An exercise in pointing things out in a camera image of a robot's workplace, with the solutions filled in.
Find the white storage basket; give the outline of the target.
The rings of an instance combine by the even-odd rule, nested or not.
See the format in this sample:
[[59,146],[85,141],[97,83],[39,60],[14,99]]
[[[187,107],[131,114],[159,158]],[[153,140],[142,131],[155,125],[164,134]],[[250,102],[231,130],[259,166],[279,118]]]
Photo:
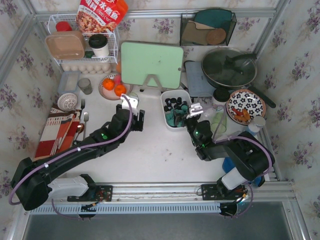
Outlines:
[[161,107],[162,107],[162,121],[165,124],[166,128],[171,132],[181,132],[181,131],[187,129],[185,126],[172,127],[167,123],[167,119],[166,119],[166,114],[167,113],[164,110],[164,107],[166,105],[165,100],[167,98],[170,98],[170,99],[171,98],[176,98],[177,99],[178,97],[181,97],[181,99],[183,101],[186,101],[187,105],[189,107],[191,106],[192,100],[191,100],[190,94],[186,90],[183,90],[183,89],[167,90],[167,91],[164,91],[160,96],[160,102],[161,102]]

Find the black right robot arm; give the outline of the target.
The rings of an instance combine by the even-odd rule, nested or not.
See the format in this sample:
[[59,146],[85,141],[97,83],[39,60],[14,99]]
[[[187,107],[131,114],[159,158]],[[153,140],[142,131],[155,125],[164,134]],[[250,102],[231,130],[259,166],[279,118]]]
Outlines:
[[231,158],[234,167],[216,183],[201,186],[202,199],[237,200],[246,193],[245,183],[266,175],[275,158],[250,132],[214,140],[208,120],[198,121],[197,115],[174,113],[174,120],[182,122],[195,146],[197,156],[203,161]]

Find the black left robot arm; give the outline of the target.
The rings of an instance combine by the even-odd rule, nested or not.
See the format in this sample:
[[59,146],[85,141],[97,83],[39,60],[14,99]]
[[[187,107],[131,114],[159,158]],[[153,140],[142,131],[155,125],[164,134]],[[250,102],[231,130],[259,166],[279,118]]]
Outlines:
[[54,191],[50,184],[65,172],[92,159],[104,156],[117,149],[128,134],[141,132],[145,111],[132,113],[120,105],[111,121],[93,131],[80,143],[60,153],[36,161],[30,157],[22,159],[11,180],[12,193],[26,211],[44,204]]

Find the white coffee cup black lid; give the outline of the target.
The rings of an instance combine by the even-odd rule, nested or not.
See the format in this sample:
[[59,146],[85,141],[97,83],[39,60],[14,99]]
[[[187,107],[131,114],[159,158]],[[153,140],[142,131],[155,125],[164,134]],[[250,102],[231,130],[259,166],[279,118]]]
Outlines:
[[93,34],[88,40],[89,46],[92,48],[96,57],[109,56],[108,38],[103,34]]

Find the green translucent cup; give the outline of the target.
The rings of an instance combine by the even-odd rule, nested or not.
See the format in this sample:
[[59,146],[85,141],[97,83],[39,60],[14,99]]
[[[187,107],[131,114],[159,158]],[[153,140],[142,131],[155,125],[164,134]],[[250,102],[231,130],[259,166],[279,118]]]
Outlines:
[[129,94],[129,96],[130,96],[131,98],[135,98],[136,100],[139,100],[139,97],[138,97],[138,95],[137,95],[135,92],[131,92],[131,93]]

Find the grey blue rectangular tray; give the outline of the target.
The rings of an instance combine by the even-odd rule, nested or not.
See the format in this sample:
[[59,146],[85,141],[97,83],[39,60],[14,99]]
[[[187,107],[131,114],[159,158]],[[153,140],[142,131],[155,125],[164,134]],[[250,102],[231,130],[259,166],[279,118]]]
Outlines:
[[187,78],[187,88],[192,98],[212,97],[215,88],[209,84],[203,73],[201,62],[187,60],[184,62]]

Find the pink fruit plate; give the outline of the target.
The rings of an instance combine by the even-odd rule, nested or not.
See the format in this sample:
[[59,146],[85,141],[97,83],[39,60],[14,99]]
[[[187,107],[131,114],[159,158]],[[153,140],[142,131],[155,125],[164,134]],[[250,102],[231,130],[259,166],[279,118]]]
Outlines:
[[100,95],[111,101],[119,100],[121,94],[129,94],[133,90],[132,84],[123,83],[119,73],[106,76],[98,86]]

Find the green cup right side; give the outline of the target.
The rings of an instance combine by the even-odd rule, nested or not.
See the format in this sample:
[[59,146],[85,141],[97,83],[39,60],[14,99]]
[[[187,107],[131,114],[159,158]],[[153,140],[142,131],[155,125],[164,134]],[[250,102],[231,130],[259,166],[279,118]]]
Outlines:
[[217,112],[214,115],[210,129],[216,134],[223,134],[227,131],[227,117],[223,112]]

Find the floral patterned plate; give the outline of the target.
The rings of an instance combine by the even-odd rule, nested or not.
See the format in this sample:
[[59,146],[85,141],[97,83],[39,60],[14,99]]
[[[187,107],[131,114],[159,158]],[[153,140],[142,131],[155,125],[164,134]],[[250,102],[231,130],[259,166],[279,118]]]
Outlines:
[[265,102],[248,89],[240,89],[231,93],[225,106],[228,116],[243,126],[247,126],[254,117],[264,117],[266,113]]

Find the green cutting board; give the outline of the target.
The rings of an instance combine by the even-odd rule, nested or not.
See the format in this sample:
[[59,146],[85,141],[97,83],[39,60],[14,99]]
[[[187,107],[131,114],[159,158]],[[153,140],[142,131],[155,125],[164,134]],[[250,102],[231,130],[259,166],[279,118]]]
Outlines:
[[123,42],[121,79],[125,84],[143,86],[149,75],[157,76],[165,89],[180,85],[184,50],[179,46]]

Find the grey glass cup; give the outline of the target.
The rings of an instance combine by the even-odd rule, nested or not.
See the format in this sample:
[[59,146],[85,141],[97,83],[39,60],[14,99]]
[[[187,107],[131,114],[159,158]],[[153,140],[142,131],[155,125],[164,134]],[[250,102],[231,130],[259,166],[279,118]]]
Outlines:
[[85,95],[90,95],[93,92],[91,81],[88,78],[81,78],[77,85]]

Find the black frying pan with lid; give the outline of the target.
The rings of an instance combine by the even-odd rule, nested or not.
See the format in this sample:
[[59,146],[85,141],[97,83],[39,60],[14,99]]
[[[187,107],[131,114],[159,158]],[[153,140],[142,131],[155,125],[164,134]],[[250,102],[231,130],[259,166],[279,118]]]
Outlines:
[[227,90],[248,89],[274,109],[276,103],[253,86],[258,74],[257,58],[255,53],[244,53],[231,47],[215,48],[204,55],[201,69],[211,86]]

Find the white round strainer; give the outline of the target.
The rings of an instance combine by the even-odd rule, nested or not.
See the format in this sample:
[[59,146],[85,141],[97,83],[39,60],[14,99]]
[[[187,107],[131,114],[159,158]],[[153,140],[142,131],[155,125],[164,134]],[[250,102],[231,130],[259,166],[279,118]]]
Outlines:
[[57,106],[64,112],[72,111],[78,103],[78,97],[74,93],[64,93],[57,101]]

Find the white bottle blue label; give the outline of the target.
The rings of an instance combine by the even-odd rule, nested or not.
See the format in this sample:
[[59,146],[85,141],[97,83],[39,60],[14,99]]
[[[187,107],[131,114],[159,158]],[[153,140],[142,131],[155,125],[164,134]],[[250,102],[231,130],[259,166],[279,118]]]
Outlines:
[[248,124],[246,131],[256,136],[258,132],[265,126],[266,120],[262,116],[255,116]]

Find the egg carton tray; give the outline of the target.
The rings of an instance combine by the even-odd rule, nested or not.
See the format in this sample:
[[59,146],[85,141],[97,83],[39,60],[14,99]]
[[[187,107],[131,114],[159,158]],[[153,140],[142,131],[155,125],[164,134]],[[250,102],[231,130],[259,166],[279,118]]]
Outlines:
[[74,63],[62,63],[61,67],[65,72],[80,71],[82,74],[110,74],[115,63],[99,63],[99,62],[74,62]]

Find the striped red cloth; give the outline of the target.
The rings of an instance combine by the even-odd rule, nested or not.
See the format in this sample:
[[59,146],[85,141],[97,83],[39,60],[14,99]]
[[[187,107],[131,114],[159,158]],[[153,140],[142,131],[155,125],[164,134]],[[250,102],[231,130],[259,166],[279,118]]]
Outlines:
[[81,111],[63,111],[53,104],[35,152],[34,160],[40,160],[61,153],[72,146]]

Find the clear lidded container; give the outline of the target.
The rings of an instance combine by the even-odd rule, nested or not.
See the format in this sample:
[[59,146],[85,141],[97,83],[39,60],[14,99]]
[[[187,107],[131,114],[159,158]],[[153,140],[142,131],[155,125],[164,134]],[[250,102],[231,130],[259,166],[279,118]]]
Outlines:
[[60,95],[65,93],[76,94],[79,91],[80,74],[80,71],[65,71],[61,76],[57,92]]

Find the round cork coaster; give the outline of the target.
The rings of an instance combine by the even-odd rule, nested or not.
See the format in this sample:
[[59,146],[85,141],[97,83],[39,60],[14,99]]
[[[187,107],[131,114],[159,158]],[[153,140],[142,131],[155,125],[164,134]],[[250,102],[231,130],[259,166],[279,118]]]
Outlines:
[[226,37],[227,33],[223,28],[216,28],[207,33],[205,40],[209,45],[219,45],[224,42]]

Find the black mesh organizer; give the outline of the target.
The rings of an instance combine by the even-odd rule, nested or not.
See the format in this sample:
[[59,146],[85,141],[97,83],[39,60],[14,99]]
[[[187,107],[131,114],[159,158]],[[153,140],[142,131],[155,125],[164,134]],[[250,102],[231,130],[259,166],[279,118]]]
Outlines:
[[[208,8],[197,12],[194,17],[181,17],[179,44],[181,46],[228,46],[236,24],[236,14],[223,8]],[[207,33],[219,28],[226,32],[223,43],[207,44]]]

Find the brown square container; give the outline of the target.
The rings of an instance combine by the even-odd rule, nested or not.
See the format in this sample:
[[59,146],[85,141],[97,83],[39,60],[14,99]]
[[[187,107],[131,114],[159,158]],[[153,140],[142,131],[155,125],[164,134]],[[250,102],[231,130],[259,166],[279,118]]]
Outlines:
[[56,60],[79,60],[85,56],[85,38],[77,30],[56,31],[45,38],[45,44]]

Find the red snack bag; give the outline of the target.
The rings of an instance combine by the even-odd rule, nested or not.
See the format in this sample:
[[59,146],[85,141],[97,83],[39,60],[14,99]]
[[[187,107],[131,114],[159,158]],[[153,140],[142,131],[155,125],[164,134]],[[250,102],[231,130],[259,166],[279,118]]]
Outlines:
[[76,25],[82,33],[113,32],[128,12],[124,0],[82,0],[76,14]]

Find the red jar lid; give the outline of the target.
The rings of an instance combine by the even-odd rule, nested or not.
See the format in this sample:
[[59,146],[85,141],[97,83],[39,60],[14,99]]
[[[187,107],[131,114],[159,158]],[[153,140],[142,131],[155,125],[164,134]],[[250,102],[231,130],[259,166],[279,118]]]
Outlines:
[[72,31],[71,25],[67,21],[60,21],[55,25],[57,32],[69,32]]

